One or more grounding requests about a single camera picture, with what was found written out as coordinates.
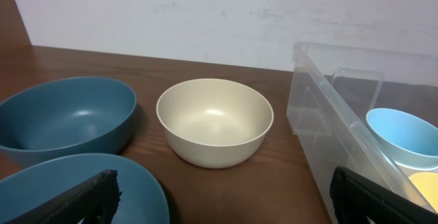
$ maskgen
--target cream bowl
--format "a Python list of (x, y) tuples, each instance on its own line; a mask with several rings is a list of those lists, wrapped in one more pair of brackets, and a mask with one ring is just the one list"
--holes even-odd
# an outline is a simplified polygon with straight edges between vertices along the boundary
[(172, 150), (211, 169), (248, 159), (274, 120), (265, 97), (223, 79), (194, 79), (170, 87), (158, 99), (157, 115)]

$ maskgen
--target brown table surface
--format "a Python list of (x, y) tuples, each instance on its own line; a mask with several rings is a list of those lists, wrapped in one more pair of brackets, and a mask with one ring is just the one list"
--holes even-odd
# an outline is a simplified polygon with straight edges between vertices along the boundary
[[(285, 115), (292, 73), (29, 46), (0, 58), (0, 101), (36, 84), (74, 76), (113, 77), (135, 90), (140, 125), (120, 154), (146, 167), (168, 189), (176, 203), (173, 223), (330, 223)], [(203, 77), (246, 84), (274, 109), (274, 124), (257, 152), (228, 169), (202, 169), (177, 157), (155, 113), (163, 91)], [(19, 170), (0, 154), (0, 179)]]

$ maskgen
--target light blue bowl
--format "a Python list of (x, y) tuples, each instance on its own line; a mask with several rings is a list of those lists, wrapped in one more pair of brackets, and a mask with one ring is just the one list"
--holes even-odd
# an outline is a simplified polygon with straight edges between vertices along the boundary
[(22, 167), (75, 153), (117, 153), (133, 129), (136, 94), (106, 77), (74, 77), (0, 104), (0, 152)]
[(376, 108), (367, 113), (371, 132), (402, 166), (431, 169), (438, 165), (438, 129), (399, 110)]
[(105, 169), (118, 171), (117, 182), (123, 192), (113, 224), (170, 222), (163, 189), (148, 170), (118, 155), (85, 153), (43, 162), (0, 180), (0, 223)]

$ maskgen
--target black object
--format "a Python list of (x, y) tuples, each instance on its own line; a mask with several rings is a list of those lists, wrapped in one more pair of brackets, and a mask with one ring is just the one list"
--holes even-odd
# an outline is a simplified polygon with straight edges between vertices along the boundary
[(347, 169), (337, 167), (330, 197), (339, 224), (438, 223), (438, 215)]
[(121, 195), (117, 171), (105, 170), (6, 224), (110, 224)]

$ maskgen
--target transparent storage box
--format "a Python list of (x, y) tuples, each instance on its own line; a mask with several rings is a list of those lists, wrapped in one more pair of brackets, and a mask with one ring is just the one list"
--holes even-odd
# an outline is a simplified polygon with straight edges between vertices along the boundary
[(393, 108), (438, 126), (438, 58), (311, 43), (294, 45), (287, 118), (333, 223), (329, 187), (345, 166), (433, 211), (366, 127), (372, 108)]

